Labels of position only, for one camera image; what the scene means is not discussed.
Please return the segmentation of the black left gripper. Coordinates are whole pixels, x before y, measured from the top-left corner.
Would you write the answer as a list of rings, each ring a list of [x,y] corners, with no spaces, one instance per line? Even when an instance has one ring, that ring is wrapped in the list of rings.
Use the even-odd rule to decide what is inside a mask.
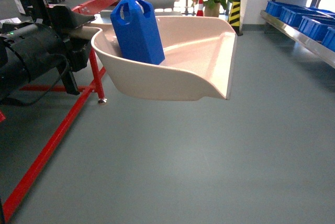
[[[80,92],[73,72],[87,66],[85,49],[88,40],[76,39],[70,33],[93,21],[95,17],[74,12],[66,5],[49,6],[47,13],[48,21],[37,18],[26,22],[29,26],[30,60],[26,64],[29,82],[56,68],[66,92],[78,95]]]

